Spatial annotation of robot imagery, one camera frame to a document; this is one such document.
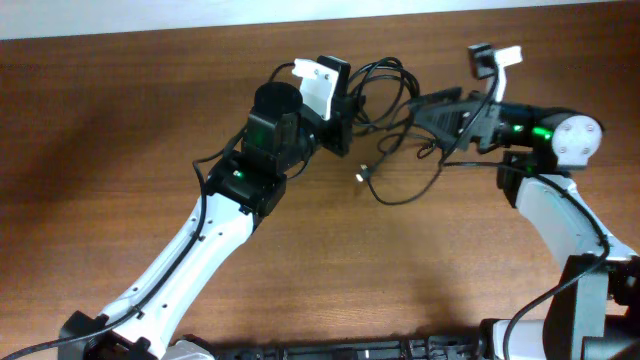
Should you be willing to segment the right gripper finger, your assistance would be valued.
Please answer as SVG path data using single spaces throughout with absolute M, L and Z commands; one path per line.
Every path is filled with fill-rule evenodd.
M 414 124 L 431 133 L 443 149 L 460 137 L 472 112 L 473 109 L 466 105 L 423 105 L 410 109 Z
M 410 107 L 430 106 L 440 103 L 456 102 L 462 95 L 461 87 L 452 87 L 420 95 L 409 102 Z

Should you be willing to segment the black cable silver plug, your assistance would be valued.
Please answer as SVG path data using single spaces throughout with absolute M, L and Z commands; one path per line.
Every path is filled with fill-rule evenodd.
M 386 109 L 379 115 L 371 115 L 366 110 L 365 89 L 375 82 L 395 82 L 398 84 L 395 96 Z M 417 158 L 423 159 L 431 155 L 439 142 L 429 132 L 421 135 L 413 132 L 417 126 L 410 113 L 399 118 L 400 112 L 409 107 L 411 99 L 421 95 L 420 83 L 413 73 L 407 70 L 402 61 L 393 56 L 383 57 L 380 60 L 368 63 L 358 69 L 354 75 L 348 78 L 349 95 L 357 96 L 361 100 L 359 113 L 354 120 L 356 127 L 355 137 L 364 137 L 375 133 L 384 132 L 377 144 L 376 150 L 380 157 L 370 165 L 363 164 L 356 173 L 355 178 L 359 183 L 367 185 L 373 198 L 385 206 L 400 206 L 412 203 L 422 197 L 438 179 L 441 171 L 437 170 L 434 176 L 417 193 L 402 200 L 386 200 L 381 197 L 373 183 L 373 178 L 378 168 L 386 160 L 391 158 L 408 139 L 419 140 L 420 147 Z

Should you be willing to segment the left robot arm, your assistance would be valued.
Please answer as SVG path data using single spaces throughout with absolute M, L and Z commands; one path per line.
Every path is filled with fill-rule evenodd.
M 61 359 L 160 359 L 189 307 L 286 191 L 287 171 L 321 147 L 347 154 L 365 103 L 346 85 L 306 89 L 270 81 L 255 92 L 246 125 L 198 177 L 201 195 L 176 236 L 134 284 L 90 318 L 75 312 Z

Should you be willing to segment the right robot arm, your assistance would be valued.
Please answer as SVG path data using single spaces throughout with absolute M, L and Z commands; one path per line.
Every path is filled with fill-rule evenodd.
M 562 267 L 559 283 L 491 322 L 496 359 L 636 359 L 639 256 L 598 219 L 571 173 L 598 150 L 600 122 L 575 110 L 500 102 L 458 88 L 409 105 L 443 151 L 504 151 L 497 186 Z

